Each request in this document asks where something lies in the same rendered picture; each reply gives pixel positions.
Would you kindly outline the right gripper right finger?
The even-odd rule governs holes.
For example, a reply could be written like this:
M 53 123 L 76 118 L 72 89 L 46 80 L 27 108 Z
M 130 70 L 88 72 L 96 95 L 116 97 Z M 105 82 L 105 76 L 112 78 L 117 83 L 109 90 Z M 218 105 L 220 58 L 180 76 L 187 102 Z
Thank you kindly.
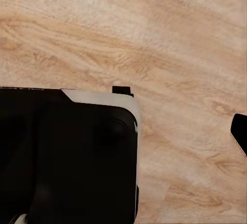
M 247 155 L 247 116 L 235 114 L 231 133 Z

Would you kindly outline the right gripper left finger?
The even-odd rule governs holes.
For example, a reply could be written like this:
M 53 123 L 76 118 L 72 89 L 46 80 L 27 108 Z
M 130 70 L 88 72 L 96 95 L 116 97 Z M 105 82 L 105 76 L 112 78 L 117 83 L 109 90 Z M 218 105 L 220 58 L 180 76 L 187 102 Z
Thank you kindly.
M 0 119 L 0 176 L 26 133 L 22 114 Z

